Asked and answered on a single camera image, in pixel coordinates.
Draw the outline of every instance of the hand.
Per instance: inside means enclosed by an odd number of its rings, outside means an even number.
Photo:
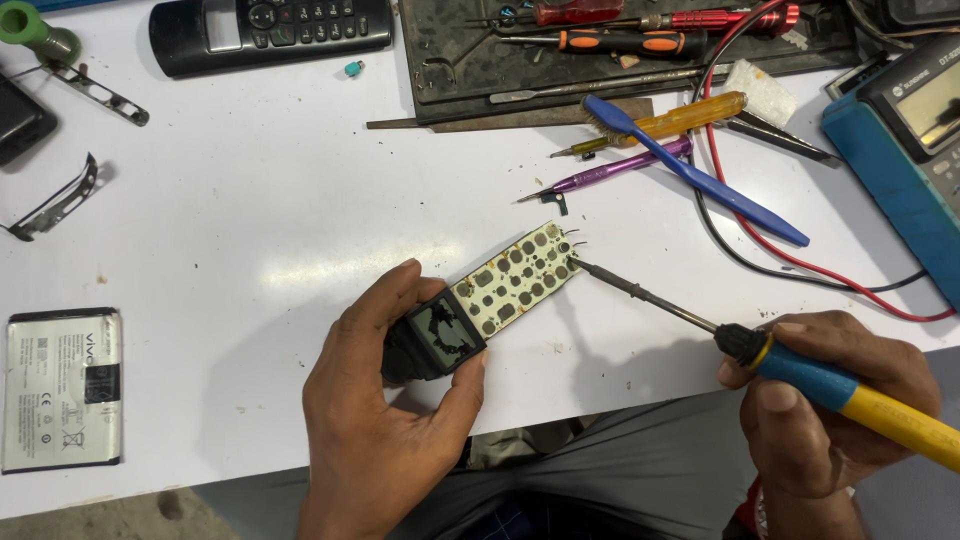
[[[787,348],[844,368],[872,388],[939,416],[940,388],[913,345],[873,335],[845,311],[785,315],[766,327],[773,327]],[[730,357],[717,378],[728,388],[750,384],[740,426],[765,493],[822,499],[911,455],[875,431],[811,405],[785,382],[754,377]]]
[[[330,327],[303,386],[310,491],[298,538],[383,538],[457,463],[483,403],[487,352],[460,366],[427,416],[389,406],[380,377],[387,329],[444,287],[411,258]]]

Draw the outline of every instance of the red wire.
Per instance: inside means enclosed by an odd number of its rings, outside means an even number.
[[[769,2],[766,2],[765,4],[757,7],[754,10],[754,12],[766,10],[768,8],[782,4],[785,1],[786,0],[770,0]],[[730,29],[729,32],[727,32],[727,34],[723,37],[723,39],[720,40],[720,43],[717,45],[717,50],[714,54],[717,54],[720,51],[720,47],[722,47],[724,43],[726,43],[734,33],[736,33],[740,28],[742,28],[744,24],[746,24],[748,18],[749,16],[743,17],[742,19],[740,19],[740,21],[736,25],[733,26],[733,28]],[[704,99],[707,99],[710,97],[710,84],[712,82],[713,82],[713,70],[711,69],[707,74],[707,80],[704,83]],[[707,142],[710,148],[710,157],[713,160],[713,168],[716,170],[717,180],[726,184],[727,179],[724,178],[723,167],[721,167],[720,165],[720,156],[717,153],[716,140],[714,140],[713,138],[712,124],[707,124]],[[761,247],[763,247],[763,249],[776,255],[779,258],[782,258],[783,260],[790,262],[791,264],[795,264],[807,270],[812,270],[813,272],[817,272],[818,274],[823,274],[824,276],[827,276],[839,282],[845,283],[846,285],[855,289],[857,292],[863,294],[867,298],[876,302],[878,306],[883,307],[884,309],[898,316],[901,319],[905,319],[907,321],[913,321],[915,323],[931,323],[933,321],[940,321],[942,319],[946,319],[952,315],[955,315],[957,312],[956,309],[950,308],[947,311],[944,311],[943,313],[939,313],[937,315],[931,315],[929,317],[921,317],[918,315],[911,315],[910,313],[907,313],[905,311],[901,311],[896,307],[891,306],[886,301],[878,297],[876,294],[868,290],[866,287],[855,282],[854,280],[851,280],[850,278],[841,276],[840,274],[837,274],[836,272],[831,272],[826,268],[821,268],[814,264],[810,264],[809,262],[806,262],[804,260],[800,260],[798,258],[787,255],[786,253],[778,249],[777,246],[771,244],[769,241],[767,241],[766,238],[761,236],[760,233],[758,233],[756,229],[754,229],[754,227],[742,215],[736,212],[734,212],[733,215],[735,215],[736,220],[740,222],[740,227],[742,227],[743,230],[747,232],[747,234],[752,236],[754,241],[758,243]]]

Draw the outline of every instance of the phone keypad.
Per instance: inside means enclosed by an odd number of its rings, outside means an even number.
[[[296,2],[296,0],[246,0],[248,20],[256,29],[252,43],[258,49],[294,44],[323,43],[328,39],[367,36],[369,19],[356,15],[353,0]]]

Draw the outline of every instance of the table surface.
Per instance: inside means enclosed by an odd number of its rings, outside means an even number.
[[[553,219],[581,255],[716,322],[763,323],[844,309],[924,350],[960,344],[958,319],[917,325],[859,297],[739,267],[706,233],[691,190],[661,167],[621,175],[556,205],[511,204],[585,164],[549,160],[585,126],[456,135],[367,131],[413,115],[399,43],[353,58],[172,81],[150,50],[154,2],[47,14],[84,43],[89,75],[151,114],[137,128],[35,73],[22,84],[60,126],[0,174],[10,224],[75,177],[91,152],[108,184],[33,243],[0,238],[4,319],[23,311],[117,307],[123,317],[123,462],[0,478],[0,518],[307,464],[300,390],[329,325],[383,271],[417,257],[452,282]],[[402,36],[397,33],[397,40]],[[344,65],[367,67],[352,80]],[[35,64],[0,47],[7,73]],[[800,98],[788,129],[820,146],[837,72],[782,78]],[[657,113],[684,96],[654,96]],[[731,184],[812,238],[788,252],[880,285],[917,261],[850,170],[719,132]],[[704,141],[696,139],[700,162]],[[602,152],[590,166],[636,150]],[[771,268],[731,215],[731,245]],[[946,303],[929,280],[883,295],[908,311]],[[716,390],[709,336],[600,282],[572,280],[490,343],[473,432]],[[414,410],[448,380],[388,390]]]

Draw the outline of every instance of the fingernail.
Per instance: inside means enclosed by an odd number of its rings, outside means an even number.
[[[806,331],[806,325],[801,325],[798,323],[777,323],[777,326],[780,327],[782,331]]]
[[[797,405],[800,393],[785,382],[768,382],[760,387],[760,404],[770,412],[786,412]]]
[[[735,380],[733,380],[733,368],[731,368],[726,360],[720,364],[720,369],[717,370],[717,380],[728,388],[732,387],[735,383]]]

